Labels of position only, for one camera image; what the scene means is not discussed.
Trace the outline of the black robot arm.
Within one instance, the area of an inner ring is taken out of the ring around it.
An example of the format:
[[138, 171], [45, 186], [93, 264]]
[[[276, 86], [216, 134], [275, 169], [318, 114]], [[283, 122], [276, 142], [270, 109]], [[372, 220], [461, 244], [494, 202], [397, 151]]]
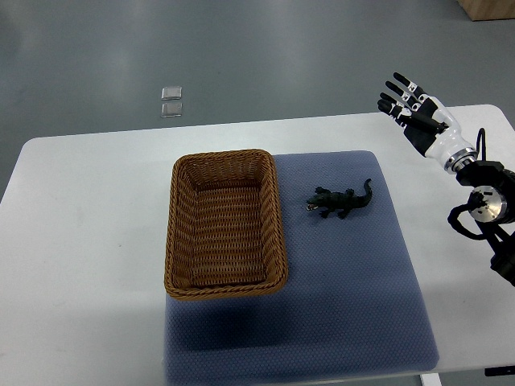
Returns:
[[513, 284], [514, 233], [502, 226], [514, 222], [514, 173], [500, 162], [480, 160], [457, 170], [456, 180], [472, 192], [451, 210], [448, 223], [471, 240], [487, 241], [493, 251], [491, 270]]

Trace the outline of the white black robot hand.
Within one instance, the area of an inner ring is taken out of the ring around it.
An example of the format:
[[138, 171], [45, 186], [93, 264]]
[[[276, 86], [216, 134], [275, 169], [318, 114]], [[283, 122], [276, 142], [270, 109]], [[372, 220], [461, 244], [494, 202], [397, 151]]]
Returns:
[[456, 174], [477, 160], [475, 147], [462, 137], [460, 123], [442, 102], [420, 85], [395, 72], [381, 93], [378, 109], [402, 129], [411, 145], [425, 158], [432, 158], [449, 174]]

